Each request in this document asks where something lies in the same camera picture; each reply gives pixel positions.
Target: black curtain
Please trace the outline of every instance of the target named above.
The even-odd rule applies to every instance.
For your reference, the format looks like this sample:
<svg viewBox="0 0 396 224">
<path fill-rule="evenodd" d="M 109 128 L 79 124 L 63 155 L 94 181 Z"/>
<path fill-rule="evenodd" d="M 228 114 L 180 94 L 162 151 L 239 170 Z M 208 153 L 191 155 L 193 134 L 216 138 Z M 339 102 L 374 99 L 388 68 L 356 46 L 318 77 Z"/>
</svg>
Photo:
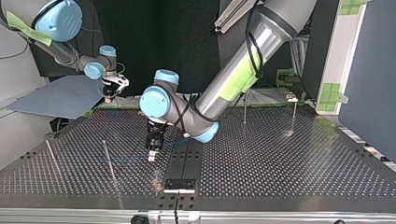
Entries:
<svg viewBox="0 0 396 224">
<path fill-rule="evenodd" d="M 105 43 L 118 50 L 130 87 L 141 94 L 157 69 L 180 75 L 179 92 L 201 92 L 219 71 L 213 22 L 218 0 L 93 0 Z"/>
</svg>

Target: optical breadboard table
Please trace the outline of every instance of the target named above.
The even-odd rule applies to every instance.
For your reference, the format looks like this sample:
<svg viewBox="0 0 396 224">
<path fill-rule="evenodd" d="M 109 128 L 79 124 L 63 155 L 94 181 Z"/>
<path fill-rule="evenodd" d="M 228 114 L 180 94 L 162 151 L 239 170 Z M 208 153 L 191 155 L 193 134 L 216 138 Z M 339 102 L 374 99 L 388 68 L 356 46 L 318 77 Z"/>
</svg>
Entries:
<svg viewBox="0 0 396 224">
<path fill-rule="evenodd" d="M 172 219 L 175 212 L 247 220 L 387 214 L 396 221 L 396 174 L 311 108 L 298 107 L 295 118 L 292 107 L 249 108 L 247 123 L 243 108 L 224 114 L 204 145 L 169 127 L 155 162 L 145 149 L 147 120 L 137 111 L 78 119 L 0 171 L 0 223 L 76 214 Z M 194 193 L 164 193 L 174 179 L 193 180 Z"/>
</svg>

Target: metal rod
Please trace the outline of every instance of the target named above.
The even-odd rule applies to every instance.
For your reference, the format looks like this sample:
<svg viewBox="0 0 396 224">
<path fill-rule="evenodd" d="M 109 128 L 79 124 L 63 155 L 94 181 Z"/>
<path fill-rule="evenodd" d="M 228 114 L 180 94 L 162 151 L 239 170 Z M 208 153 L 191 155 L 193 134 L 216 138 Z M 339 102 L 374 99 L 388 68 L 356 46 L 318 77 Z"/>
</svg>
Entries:
<svg viewBox="0 0 396 224">
<path fill-rule="evenodd" d="M 245 95 L 245 99 L 244 99 L 244 124 L 247 123 L 247 115 L 248 115 L 248 105 L 247 105 L 247 95 Z"/>
<path fill-rule="evenodd" d="M 103 148 L 105 149 L 105 153 L 108 161 L 108 167 L 110 168 L 110 173 L 113 177 L 113 180 L 117 181 L 116 176 L 114 175 L 113 164 L 111 163 L 110 154 L 108 153 L 107 143 L 105 140 L 103 140 L 102 143 L 103 143 Z"/>
<path fill-rule="evenodd" d="M 296 112 L 297 112 L 297 104 L 298 101 L 294 103 L 294 110 L 293 110 L 293 121 L 291 122 L 291 131 L 294 133 L 294 121 L 296 119 Z"/>
<path fill-rule="evenodd" d="M 49 141 L 49 140 L 46 140 L 46 144 L 47 144 L 47 147 L 48 147 L 48 149 L 49 149 L 49 154 L 50 154 L 50 156 L 52 157 L 53 160 L 56 160 L 55 154 L 53 154 L 52 147 L 50 146 L 50 141 Z"/>
</svg>

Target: green tape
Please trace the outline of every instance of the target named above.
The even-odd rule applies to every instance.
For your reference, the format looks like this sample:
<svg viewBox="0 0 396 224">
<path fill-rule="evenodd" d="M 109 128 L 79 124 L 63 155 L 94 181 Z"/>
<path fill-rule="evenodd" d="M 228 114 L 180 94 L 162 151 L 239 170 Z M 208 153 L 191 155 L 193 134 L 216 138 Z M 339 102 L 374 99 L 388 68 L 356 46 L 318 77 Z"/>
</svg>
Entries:
<svg viewBox="0 0 396 224">
<path fill-rule="evenodd" d="M 41 42 L 41 43 L 47 45 L 48 47 L 52 43 L 52 39 L 50 38 L 49 35 L 43 34 L 41 32 L 38 32 L 38 31 L 30 28 L 30 26 L 28 26 L 20 18 L 18 18 L 17 16 L 15 16 L 14 14 L 12 14 L 9 11 L 7 12 L 7 21 L 8 21 L 8 25 L 10 27 L 14 27 L 14 28 L 21 30 L 24 34 L 26 34 L 30 38 L 32 38 L 38 42 Z"/>
<path fill-rule="evenodd" d="M 358 15 L 362 4 L 362 0 L 343 0 L 340 15 Z"/>
<path fill-rule="evenodd" d="M 257 52 L 254 55 L 254 61 L 256 64 L 260 64 Z M 241 91 L 246 92 L 256 81 L 255 71 L 247 54 L 233 70 L 231 77 L 227 80 L 220 93 L 220 97 L 224 100 L 232 101 Z"/>
<path fill-rule="evenodd" d="M 333 112 L 340 99 L 340 83 L 324 83 L 320 95 L 318 110 Z"/>
</svg>

